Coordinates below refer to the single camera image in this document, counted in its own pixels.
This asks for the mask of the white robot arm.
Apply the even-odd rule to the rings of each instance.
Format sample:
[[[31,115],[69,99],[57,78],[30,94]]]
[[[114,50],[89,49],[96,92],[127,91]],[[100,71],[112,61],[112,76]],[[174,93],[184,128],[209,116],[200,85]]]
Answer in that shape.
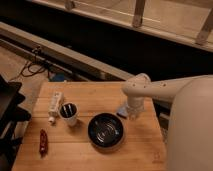
[[[129,115],[143,111],[145,97],[171,104],[166,171],[213,171],[213,75],[151,81],[139,74],[122,91]]]

